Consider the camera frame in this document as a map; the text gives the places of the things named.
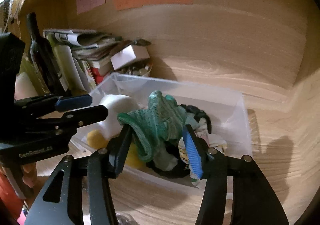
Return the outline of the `person's left hand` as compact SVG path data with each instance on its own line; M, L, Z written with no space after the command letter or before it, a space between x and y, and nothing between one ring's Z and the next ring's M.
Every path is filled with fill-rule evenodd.
M36 163L29 163L26 165L21 166L22 172L23 172L23 182L28 187L32 188L37 180L37 169L36 169Z

